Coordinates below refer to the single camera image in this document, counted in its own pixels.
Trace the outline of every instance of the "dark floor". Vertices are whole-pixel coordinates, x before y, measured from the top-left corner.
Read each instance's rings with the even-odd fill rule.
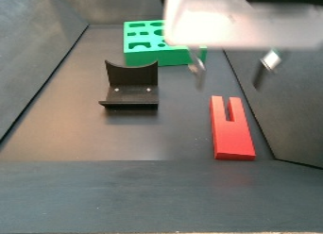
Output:
[[[323,172],[274,160],[221,51],[202,92],[158,69],[157,112],[106,112],[104,60],[122,27],[85,31],[0,149],[0,232],[323,231]],[[209,96],[238,96],[252,162],[213,160]]]

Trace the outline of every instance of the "gray wall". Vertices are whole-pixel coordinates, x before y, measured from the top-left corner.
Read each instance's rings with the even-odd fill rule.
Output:
[[[61,0],[0,0],[0,139],[85,28]]]
[[[65,0],[91,25],[153,20],[162,16],[160,0]]]

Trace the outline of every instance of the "red block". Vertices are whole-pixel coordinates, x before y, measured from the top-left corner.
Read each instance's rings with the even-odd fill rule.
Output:
[[[225,160],[253,160],[254,148],[238,97],[229,97],[226,120],[221,96],[210,98],[210,121],[214,144],[214,158]]]

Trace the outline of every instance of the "green block with holes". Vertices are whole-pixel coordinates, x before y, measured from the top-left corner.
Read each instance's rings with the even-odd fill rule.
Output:
[[[124,23],[124,53],[126,66],[141,66],[157,60],[158,66],[190,64],[185,46],[169,46],[162,35],[164,21],[134,21]],[[200,47],[204,61],[206,48]]]

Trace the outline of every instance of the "black bracket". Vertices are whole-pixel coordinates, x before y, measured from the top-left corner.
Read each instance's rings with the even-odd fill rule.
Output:
[[[157,107],[157,61],[140,67],[122,67],[105,61],[109,87],[105,107]]]

